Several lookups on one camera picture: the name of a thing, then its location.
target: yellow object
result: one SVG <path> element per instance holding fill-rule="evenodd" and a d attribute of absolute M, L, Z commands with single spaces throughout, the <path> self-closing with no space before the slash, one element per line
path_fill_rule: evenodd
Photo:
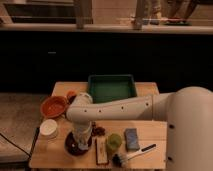
<path fill-rule="evenodd" d="M 107 153 L 109 155 L 112 155 L 119 149 L 121 144 L 122 144 L 121 136 L 115 133 L 111 134 L 107 138 L 107 142 L 106 142 Z"/>

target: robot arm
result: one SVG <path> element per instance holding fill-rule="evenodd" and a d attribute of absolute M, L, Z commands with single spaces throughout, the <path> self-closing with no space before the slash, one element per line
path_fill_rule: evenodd
<path fill-rule="evenodd" d="M 92 104 L 92 98 L 87 93 L 80 93 L 70 105 L 67 118 L 81 124 L 96 120 L 166 120 L 166 99 L 171 94 Z"/>
<path fill-rule="evenodd" d="M 108 119 L 165 120 L 167 127 L 166 170 L 213 170 L 213 96 L 201 87 L 175 93 L 137 97 L 104 104 L 80 94 L 70 105 L 67 118 L 73 122 L 74 138 L 85 143 L 90 121 Z"/>

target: small box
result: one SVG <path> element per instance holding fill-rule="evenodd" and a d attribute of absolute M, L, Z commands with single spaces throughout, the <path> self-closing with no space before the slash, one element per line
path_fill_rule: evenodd
<path fill-rule="evenodd" d="M 96 163 L 97 165 L 106 165 L 109 163 L 106 151 L 106 138 L 97 137 L 96 144 Z"/>

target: green tray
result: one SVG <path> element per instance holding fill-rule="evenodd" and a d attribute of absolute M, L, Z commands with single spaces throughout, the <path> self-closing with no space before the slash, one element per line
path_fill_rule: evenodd
<path fill-rule="evenodd" d="M 87 92 L 92 96 L 93 103 L 137 96 L 132 75 L 90 75 Z"/>

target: brush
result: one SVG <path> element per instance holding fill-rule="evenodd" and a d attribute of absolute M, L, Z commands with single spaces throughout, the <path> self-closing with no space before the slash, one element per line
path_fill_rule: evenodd
<path fill-rule="evenodd" d="M 153 149 L 155 149 L 156 147 L 156 144 L 152 144 L 148 147 L 145 147 L 145 148 L 142 148 L 142 149 L 139 149 L 138 151 L 134 152 L 134 153 L 130 153 L 130 154 L 126 154 L 126 155 L 122 155 L 122 154 L 115 154 L 114 157 L 113 157 L 113 163 L 119 167 L 123 167 L 128 160 L 138 156 L 138 155 L 141 155 L 141 154 L 144 154 L 144 153 L 147 153 Z"/>

